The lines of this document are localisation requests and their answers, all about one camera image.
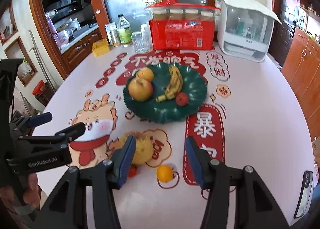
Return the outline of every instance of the green fruit plate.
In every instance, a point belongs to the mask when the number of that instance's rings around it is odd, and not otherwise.
[[[176,63],[172,65],[178,67],[182,75],[183,87],[181,92],[188,95],[188,104],[179,106],[175,99],[156,102],[156,97],[164,94],[164,90],[169,84],[169,64],[158,63],[157,65],[150,65],[148,68],[152,70],[154,79],[152,81],[153,95],[149,100],[138,102],[130,96],[128,85],[135,76],[128,80],[123,90],[125,105],[139,118],[148,119],[157,123],[181,121],[186,116],[196,113],[206,100],[207,85],[199,72],[193,70],[188,65],[179,65]]]

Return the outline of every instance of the wooden cabinet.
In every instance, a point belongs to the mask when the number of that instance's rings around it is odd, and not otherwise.
[[[89,43],[90,50],[92,50],[93,43],[102,39],[100,30],[97,29],[93,31],[91,34],[87,35],[86,38]]]
[[[319,66],[318,59],[306,48],[290,86],[299,100],[307,90]]]
[[[74,44],[71,48],[69,48],[62,57],[64,58],[67,65],[69,65],[70,70],[76,68],[76,66],[82,62],[92,51],[89,49],[89,45],[87,44],[87,40],[83,38]]]
[[[291,83],[300,62],[302,61],[305,51],[306,46],[294,38],[288,56],[281,69],[281,73],[286,78],[288,83]]]
[[[320,68],[313,77],[306,92],[299,100],[304,117],[308,120],[315,112],[315,105],[320,105]]]
[[[69,66],[70,71],[73,71],[92,52],[92,44],[100,39],[99,29],[94,30],[62,54],[63,60]]]
[[[298,28],[281,73],[299,101],[311,139],[319,137],[320,46]]]

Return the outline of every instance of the trash bin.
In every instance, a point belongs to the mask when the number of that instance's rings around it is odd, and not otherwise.
[[[47,82],[41,80],[34,88],[32,94],[40,103],[42,103],[44,106],[47,106],[48,102],[54,95],[54,91]]]

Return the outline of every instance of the glass bottle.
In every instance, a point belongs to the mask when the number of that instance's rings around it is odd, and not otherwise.
[[[119,33],[121,44],[124,47],[132,44],[131,40],[131,28],[129,22],[124,18],[123,14],[118,15],[119,22],[117,24],[117,30]]]

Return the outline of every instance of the blue gripper pad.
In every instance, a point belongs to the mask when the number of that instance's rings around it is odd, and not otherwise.
[[[209,153],[200,149],[192,136],[188,136],[186,139],[186,152],[196,182],[200,185],[201,189],[209,189],[209,182],[211,180],[211,172],[209,170],[211,158]]]
[[[111,160],[115,162],[113,169],[114,174],[118,176],[117,188],[121,188],[127,181],[128,173],[130,171],[131,163],[133,160],[134,153],[136,152],[136,139],[134,136],[128,136],[122,149],[116,154],[116,159],[113,160],[112,155]]]
[[[28,120],[28,126],[30,128],[34,128],[42,124],[45,124],[47,122],[50,122],[51,120],[52,120],[51,112],[45,112],[43,114],[30,117]]]

